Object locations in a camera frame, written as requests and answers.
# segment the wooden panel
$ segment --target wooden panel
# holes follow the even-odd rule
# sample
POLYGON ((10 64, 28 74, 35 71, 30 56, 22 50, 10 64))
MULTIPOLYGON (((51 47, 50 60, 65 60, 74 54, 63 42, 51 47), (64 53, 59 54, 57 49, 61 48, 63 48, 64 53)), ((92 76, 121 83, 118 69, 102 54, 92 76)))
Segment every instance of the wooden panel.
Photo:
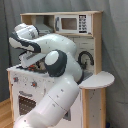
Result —
POLYGON ((10 91, 10 101, 11 101, 11 110, 12 110, 12 120, 14 121, 12 84, 11 84, 11 81, 10 81, 10 72, 9 72, 9 71, 8 71, 8 82, 9 82, 9 91, 10 91))
POLYGON ((106 128, 106 88, 101 89, 101 128, 106 128))
POLYGON ((94 74, 98 74, 102 70, 102 53, 101 53, 101 16, 102 13, 94 14, 92 19, 92 27, 93 27, 93 37, 95 39, 95 46, 94 46, 94 74))
POLYGON ((31 15, 22 15, 21 16, 21 22, 25 23, 27 25, 32 25, 31 15))
POLYGON ((75 15, 75 14, 95 14, 101 11, 82 11, 82 12, 49 12, 49 13, 24 13, 21 15, 75 15))
POLYGON ((83 128, 89 128, 89 90, 82 89, 83 128))
POLYGON ((89 90, 89 128, 102 128, 101 89, 89 90))

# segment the toy kitchen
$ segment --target toy kitchen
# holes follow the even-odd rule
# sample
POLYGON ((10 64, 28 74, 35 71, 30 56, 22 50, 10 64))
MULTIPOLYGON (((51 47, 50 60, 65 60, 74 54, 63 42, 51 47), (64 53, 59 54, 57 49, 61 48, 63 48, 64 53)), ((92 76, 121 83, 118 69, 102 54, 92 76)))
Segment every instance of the toy kitchen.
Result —
MULTIPOLYGON (((77 99, 53 128, 105 128, 105 89, 114 76, 102 71, 101 19, 100 11, 21 14, 22 23, 38 27, 40 36, 57 33, 72 40, 77 46, 75 59, 85 73, 77 99)), ((54 78, 49 77, 42 58, 28 68, 19 64, 7 71, 15 121, 39 104, 53 87, 54 78)))

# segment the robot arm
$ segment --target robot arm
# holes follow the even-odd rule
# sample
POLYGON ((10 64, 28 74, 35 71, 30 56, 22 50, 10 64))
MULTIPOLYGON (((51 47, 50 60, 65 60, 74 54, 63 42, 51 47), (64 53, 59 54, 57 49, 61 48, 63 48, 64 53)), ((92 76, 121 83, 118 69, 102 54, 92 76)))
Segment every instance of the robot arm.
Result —
POLYGON ((9 38, 12 47, 43 54, 48 54, 50 51, 58 49, 65 53, 70 52, 75 56, 76 45, 68 38, 58 34, 47 34, 39 37, 39 31, 36 27, 32 25, 26 25, 26 27, 22 25, 24 27, 20 27, 21 25, 15 28, 16 31, 9 38))
POLYGON ((83 79, 83 72, 74 59, 76 45, 73 41, 57 34, 32 39, 26 28, 19 28, 12 33, 10 44, 14 48, 45 54, 45 67, 49 76, 54 77, 55 83, 32 111, 17 119, 14 128, 55 126, 77 98, 78 83, 83 79))

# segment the microwave door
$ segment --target microwave door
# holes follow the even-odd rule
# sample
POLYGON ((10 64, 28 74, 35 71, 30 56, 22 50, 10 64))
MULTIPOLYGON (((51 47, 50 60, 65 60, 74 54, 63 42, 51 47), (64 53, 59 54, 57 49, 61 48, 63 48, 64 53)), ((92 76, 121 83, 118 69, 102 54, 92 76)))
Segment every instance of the microwave door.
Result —
POLYGON ((58 26, 59 33, 79 33, 79 16, 60 15, 58 26))

